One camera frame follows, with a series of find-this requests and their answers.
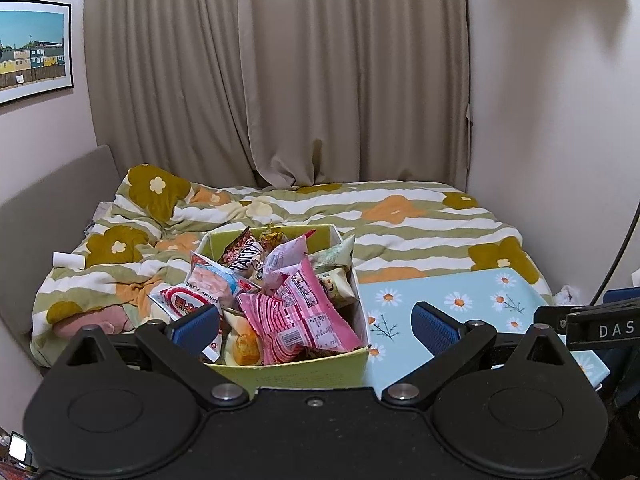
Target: pink plush toy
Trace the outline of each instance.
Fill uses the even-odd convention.
[[[86,325],[98,325],[107,335],[128,332],[134,328],[124,308],[121,305],[111,305],[96,312],[85,312],[63,319],[53,326],[53,332],[58,337],[71,339]]]

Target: metal bolt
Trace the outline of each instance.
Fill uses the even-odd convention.
[[[233,383],[222,383],[214,386],[211,390],[211,395],[218,400],[236,400],[243,393],[244,390]]]
[[[306,405],[311,406],[312,408],[319,408],[323,404],[324,404],[324,400],[319,399],[318,397],[313,397],[311,399],[308,399],[306,402]]]
[[[420,394],[420,390],[409,383],[392,384],[387,390],[389,395],[397,400],[411,400]]]

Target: cable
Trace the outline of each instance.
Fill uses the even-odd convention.
[[[636,225],[638,225],[638,219],[640,219],[640,202],[638,202],[638,208],[636,209],[636,214],[634,215],[634,218],[631,221],[631,225],[629,226],[629,231],[626,232],[625,240],[622,242],[622,245],[620,246],[620,250],[618,251],[618,254],[616,255],[615,259],[613,260],[613,263],[611,264],[611,268],[609,269],[609,272],[604,277],[604,280],[603,280],[602,284],[600,285],[600,288],[596,292],[595,296],[593,297],[593,299],[591,300],[591,303],[589,305],[593,306],[593,305],[596,304],[596,301],[598,301],[598,298],[603,293],[605,287],[609,283],[609,280],[613,276],[613,273],[615,272],[616,268],[618,267],[618,264],[620,263],[620,260],[622,259],[622,255],[625,253],[626,247],[629,245],[629,242],[631,241],[631,237],[634,234],[634,231],[636,230]]]

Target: bed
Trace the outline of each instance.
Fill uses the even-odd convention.
[[[360,283],[511,267],[551,300],[519,232],[445,184],[213,189],[154,166],[132,168],[118,183],[101,146],[0,207],[3,253],[11,255],[1,263],[8,294],[0,316],[43,367],[66,344],[52,332],[57,322],[112,304],[122,304],[135,326],[155,316],[146,295],[180,283],[190,251],[211,230],[331,223],[356,236]],[[112,204],[82,239],[98,202]],[[51,269],[53,251],[84,255],[86,270]]]

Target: photograph of colorful houses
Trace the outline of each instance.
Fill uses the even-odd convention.
[[[68,6],[66,12],[43,12],[4,10],[3,4],[0,0],[0,104],[71,86]]]

